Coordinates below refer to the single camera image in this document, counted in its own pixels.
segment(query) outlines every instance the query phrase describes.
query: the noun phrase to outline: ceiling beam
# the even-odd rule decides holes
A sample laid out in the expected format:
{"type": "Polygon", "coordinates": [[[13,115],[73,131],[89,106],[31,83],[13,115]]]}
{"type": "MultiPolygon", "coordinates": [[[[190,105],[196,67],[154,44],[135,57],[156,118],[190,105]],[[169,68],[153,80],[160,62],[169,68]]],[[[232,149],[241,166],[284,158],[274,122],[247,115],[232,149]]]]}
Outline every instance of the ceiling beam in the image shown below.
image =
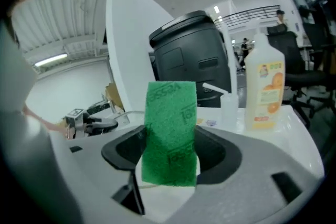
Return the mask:
{"type": "Polygon", "coordinates": [[[70,37],[63,40],[54,41],[41,47],[38,47],[34,50],[31,50],[24,54],[26,59],[29,59],[32,56],[43,54],[48,52],[49,50],[55,49],[57,47],[63,47],[64,45],[72,44],[72,43],[79,43],[79,42],[92,42],[96,41],[96,35],[85,35],[85,36],[78,36],[78,37],[70,37]]]}
{"type": "Polygon", "coordinates": [[[104,41],[105,28],[106,28],[106,20],[105,20],[106,0],[97,0],[96,5],[98,5],[99,8],[96,9],[94,30],[97,35],[96,54],[99,55],[100,53],[99,50],[102,47],[104,41]]]}
{"type": "Polygon", "coordinates": [[[51,0],[45,0],[44,4],[45,4],[45,9],[47,11],[47,13],[46,13],[47,18],[49,19],[49,21],[51,23],[51,26],[52,26],[57,38],[59,40],[62,40],[62,36],[60,34],[60,31],[58,29],[58,25],[57,25],[56,20],[55,20],[55,14],[54,14],[53,7],[51,5],[51,0]]]}

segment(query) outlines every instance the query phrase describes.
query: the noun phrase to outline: orange fruit illustration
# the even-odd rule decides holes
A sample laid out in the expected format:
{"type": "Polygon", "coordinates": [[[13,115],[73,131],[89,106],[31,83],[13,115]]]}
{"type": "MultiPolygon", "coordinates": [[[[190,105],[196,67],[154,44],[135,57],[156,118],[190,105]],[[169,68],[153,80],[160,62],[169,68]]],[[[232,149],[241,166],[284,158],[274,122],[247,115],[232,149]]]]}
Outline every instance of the orange fruit illustration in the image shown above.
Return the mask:
{"type": "Polygon", "coordinates": [[[267,86],[265,86],[265,87],[263,88],[264,91],[267,91],[267,90],[273,90],[273,89],[274,89],[274,87],[273,87],[273,85],[271,85],[271,84],[269,84],[269,85],[267,85],[267,86]]]}
{"type": "Polygon", "coordinates": [[[267,111],[272,114],[272,113],[277,112],[279,108],[280,108],[280,103],[272,103],[267,106],[267,111]]]}
{"type": "Polygon", "coordinates": [[[278,72],[272,78],[272,85],[277,88],[281,87],[283,82],[283,74],[278,72]]]}

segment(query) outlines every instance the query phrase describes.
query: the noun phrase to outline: chair armrest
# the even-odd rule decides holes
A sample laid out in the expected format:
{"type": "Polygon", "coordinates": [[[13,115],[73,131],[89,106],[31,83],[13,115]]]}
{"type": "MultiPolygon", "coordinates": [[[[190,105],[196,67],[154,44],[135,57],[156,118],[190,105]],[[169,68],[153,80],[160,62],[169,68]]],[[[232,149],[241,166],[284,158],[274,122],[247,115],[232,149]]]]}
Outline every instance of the chair armrest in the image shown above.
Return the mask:
{"type": "Polygon", "coordinates": [[[323,50],[314,50],[309,53],[309,55],[314,56],[323,53],[323,50]]]}
{"type": "Polygon", "coordinates": [[[329,50],[329,49],[336,48],[336,44],[324,44],[321,47],[322,47],[322,50],[329,50]]]}

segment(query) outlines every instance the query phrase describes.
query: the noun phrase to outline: cardboard box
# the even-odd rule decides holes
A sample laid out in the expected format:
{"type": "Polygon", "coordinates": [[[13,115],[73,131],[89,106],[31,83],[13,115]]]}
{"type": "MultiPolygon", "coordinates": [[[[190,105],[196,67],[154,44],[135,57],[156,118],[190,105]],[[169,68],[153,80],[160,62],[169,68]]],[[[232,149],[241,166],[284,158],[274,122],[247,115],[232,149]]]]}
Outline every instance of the cardboard box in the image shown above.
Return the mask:
{"type": "Polygon", "coordinates": [[[63,127],[63,128],[66,128],[68,126],[67,121],[65,119],[61,120],[60,122],[56,123],[55,125],[58,126],[58,127],[63,127]]]}
{"type": "Polygon", "coordinates": [[[117,85],[115,83],[110,83],[106,89],[105,89],[105,95],[108,100],[110,100],[114,105],[117,105],[118,107],[124,109],[124,106],[122,105],[117,85]]]}

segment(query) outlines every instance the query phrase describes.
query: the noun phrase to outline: railing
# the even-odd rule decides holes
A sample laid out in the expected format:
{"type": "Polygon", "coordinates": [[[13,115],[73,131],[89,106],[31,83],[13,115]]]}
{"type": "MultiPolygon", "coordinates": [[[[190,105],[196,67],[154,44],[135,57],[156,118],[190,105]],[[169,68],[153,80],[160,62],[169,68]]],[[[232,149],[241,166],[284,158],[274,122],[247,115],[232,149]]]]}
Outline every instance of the railing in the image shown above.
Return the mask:
{"type": "Polygon", "coordinates": [[[228,28],[231,28],[236,25],[247,23],[253,18],[259,18],[259,19],[276,18],[278,9],[280,9],[279,5],[248,9],[243,12],[230,14],[228,16],[223,17],[222,19],[216,19],[214,20],[214,23],[218,28],[220,28],[221,23],[224,22],[228,28]]]}

